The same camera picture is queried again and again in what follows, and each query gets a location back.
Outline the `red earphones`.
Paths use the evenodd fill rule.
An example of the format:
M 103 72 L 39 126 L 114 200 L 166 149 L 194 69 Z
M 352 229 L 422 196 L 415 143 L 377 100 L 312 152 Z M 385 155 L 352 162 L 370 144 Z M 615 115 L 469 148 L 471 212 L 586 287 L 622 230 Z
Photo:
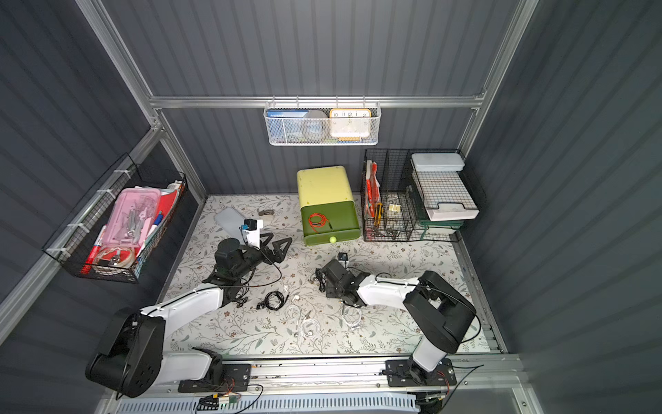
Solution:
M 308 217 L 308 224 L 315 233 L 319 233 L 325 227 L 333 229 L 329 219 L 322 213 L 313 213 Z

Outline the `green top drawer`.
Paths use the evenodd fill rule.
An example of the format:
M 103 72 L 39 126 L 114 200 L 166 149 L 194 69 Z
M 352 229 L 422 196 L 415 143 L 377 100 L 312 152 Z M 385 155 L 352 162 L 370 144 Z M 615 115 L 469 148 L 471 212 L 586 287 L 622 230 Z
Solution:
M 325 215 L 333 229 L 325 227 L 319 233 L 315 233 L 308 224 L 308 217 L 313 213 Z M 301 216 L 303 240 L 306 246 L 352 241 L 361 236 L 360 224 L 353 201 L 305 206 L 301 209 Z

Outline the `green yellow drawer cabinet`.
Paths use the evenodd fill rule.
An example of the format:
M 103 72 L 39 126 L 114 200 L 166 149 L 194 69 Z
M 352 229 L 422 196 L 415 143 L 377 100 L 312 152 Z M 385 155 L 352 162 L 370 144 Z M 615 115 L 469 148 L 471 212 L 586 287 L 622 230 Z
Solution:
M 306 246 L 340 243 L 361 236 L 345 167 L 318 167 L 297 173 L 298 198 Z

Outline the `black earphones near left arm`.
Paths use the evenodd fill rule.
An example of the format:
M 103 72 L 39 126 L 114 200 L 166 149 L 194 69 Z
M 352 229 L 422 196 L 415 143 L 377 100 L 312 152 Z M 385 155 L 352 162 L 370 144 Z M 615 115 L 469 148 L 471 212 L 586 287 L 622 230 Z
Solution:
M 228 298 L 232 303 L 237 303 L 238 307 L 242 307 L 248 301 L 247 294 L 250 286 L 247 280 L 241 281 L 238 286 L 228 289 Z

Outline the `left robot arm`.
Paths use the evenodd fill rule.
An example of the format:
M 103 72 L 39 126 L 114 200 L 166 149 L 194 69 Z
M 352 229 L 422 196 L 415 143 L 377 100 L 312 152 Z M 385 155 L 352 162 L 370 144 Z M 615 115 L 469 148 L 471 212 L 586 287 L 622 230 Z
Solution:
M 84 376 L 129 398 L 146 393 L 153 385 L 173 382 L 194 391 L 230 388 L 235 381 L 219 353 L 199 347 L 167 352 L 164 342 L 198 317 L 241 303 L 241 292 L 257 267 L 281 263 L 291 243 L 289 237 L 274 240 L 271 233 L 260 236 L 256 247 L 235 238 L 220 241 L 215 266 L 199 286 L 157 305 L 119 310 L 87 363 Z

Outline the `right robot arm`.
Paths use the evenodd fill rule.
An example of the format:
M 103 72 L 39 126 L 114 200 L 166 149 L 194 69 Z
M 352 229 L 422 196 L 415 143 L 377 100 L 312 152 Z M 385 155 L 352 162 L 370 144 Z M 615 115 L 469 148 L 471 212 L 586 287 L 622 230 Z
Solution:
M 315 277 L 327 298 L 355 308 L 386 306 L 410 314 L 422 333 L 410 357 L 413 378 L 434 372 L 447 355 L 456 353 L 478 315 L 468 299 L 433 271 L 395 279 L 355 273 L 331 260 L 315 271 Z

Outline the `white earphones right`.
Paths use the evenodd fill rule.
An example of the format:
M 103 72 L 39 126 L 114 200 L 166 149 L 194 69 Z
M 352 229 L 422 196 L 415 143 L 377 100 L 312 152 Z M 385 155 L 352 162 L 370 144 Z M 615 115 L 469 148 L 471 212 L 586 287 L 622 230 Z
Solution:
M 341 308 L 341 322 L 350 331 L 356 331 L 362 326 L 363 314 L 360 308 L 343 305 Z

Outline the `black coiled earphones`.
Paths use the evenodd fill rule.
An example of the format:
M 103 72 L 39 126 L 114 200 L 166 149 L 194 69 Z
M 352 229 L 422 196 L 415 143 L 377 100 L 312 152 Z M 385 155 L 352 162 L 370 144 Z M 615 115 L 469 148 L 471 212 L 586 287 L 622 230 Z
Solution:
M 277 312 L 284 307 L 288 298 L 288 295 L 285 295 L 280 291 L 271 291 L 265 295 L 265 298 L 263 298 L 258 305 L 256 305 L 256 309 Z

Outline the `white earphones lower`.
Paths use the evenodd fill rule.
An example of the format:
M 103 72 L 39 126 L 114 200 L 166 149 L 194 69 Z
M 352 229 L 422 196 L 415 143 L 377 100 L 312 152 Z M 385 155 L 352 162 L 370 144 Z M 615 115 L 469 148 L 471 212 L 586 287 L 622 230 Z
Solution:
M 307 318 L 300 324 L 300 335 L 306 339 L 317 337 L 321 332 L 321 325 L 318 320 L 314 318 Z

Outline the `grey plastic lid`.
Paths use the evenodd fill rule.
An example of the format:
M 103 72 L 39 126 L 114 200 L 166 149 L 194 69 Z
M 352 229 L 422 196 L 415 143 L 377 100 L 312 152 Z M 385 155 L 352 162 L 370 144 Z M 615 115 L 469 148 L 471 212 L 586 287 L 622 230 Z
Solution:
M 229 238 L 243 241 L 241 227 L 244 225 L 246 217 L 241 215 L 236 209 L 228 207 L 215 214 L 215 223 L 223 230 Z

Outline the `red scissors in organizer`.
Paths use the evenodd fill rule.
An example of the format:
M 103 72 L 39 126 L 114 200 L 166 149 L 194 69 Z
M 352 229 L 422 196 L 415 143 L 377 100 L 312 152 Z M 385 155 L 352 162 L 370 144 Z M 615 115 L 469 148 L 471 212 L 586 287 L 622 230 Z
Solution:
M 379 181 L 377 180 L 378 165 L 372 161 L 365 162 L 365 194 L 367 195 L 367 211 L 372 218 L 377 215 L 380 203 Z

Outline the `blue box in basket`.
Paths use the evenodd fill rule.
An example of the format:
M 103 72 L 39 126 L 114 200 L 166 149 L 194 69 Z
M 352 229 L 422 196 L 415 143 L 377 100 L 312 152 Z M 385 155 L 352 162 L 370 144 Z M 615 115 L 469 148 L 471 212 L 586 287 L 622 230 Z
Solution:
M 285 145 L 303 139 L 303 119 L 308 110 L 267 109 L 265 125 L 272 145 Z

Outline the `grey tape roll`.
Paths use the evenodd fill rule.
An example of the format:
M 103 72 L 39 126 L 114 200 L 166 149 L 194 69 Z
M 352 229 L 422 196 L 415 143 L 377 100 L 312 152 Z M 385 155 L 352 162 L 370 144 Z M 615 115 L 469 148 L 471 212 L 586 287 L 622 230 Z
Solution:
M 322 110 L 309 110 L 301 122 L 301 133 L 306 141 L 320 142 L 329 134 L 328 115 Z

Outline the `pink pencil case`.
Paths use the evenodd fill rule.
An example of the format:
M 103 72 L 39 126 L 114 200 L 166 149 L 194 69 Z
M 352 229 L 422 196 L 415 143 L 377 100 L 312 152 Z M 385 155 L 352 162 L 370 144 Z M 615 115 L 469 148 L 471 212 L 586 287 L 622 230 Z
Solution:
M 159 202 L 160 191 L 155 188 L 122 190 L 106 225 L 102 246 L 138 249 L 156 217 Z

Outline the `yellow white clock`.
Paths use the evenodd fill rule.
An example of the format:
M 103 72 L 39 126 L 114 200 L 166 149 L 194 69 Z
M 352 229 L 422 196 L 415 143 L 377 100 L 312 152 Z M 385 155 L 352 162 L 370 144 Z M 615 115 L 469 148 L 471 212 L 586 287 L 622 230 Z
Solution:
M 329 112 L 329 134 L 339 140 L 358 140 L 371 133 L 370 109 L 334 108 Z

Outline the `white grid paper tray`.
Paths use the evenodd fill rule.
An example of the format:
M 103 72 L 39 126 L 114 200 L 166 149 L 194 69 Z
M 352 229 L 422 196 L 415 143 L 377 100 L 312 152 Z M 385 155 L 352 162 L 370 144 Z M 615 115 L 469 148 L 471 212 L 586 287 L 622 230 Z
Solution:
M 431 221 L 475 219 L 479 208 L 460 177 L 465 162 L 457 153 L 413 153 L 412 178 Z

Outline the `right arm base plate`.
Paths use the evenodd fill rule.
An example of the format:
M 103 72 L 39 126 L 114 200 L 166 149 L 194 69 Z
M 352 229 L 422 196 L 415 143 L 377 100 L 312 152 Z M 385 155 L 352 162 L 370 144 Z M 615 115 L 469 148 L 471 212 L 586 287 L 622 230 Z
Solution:
M 457 384 L 452 361 L 444 358 L 432 371 L 428 372 L 410 360 L 387 360 L 381 372 L 387 377 L 389 387 L 444 386 Z

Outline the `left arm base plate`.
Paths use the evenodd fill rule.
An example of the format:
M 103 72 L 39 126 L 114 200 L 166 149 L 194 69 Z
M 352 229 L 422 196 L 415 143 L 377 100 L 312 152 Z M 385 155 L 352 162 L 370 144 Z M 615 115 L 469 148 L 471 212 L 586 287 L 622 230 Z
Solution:
M 179 393 L 239 393 L 248 389 L 251 364 L 222 364 L 211 367 L 202 379 L 179 382 Z

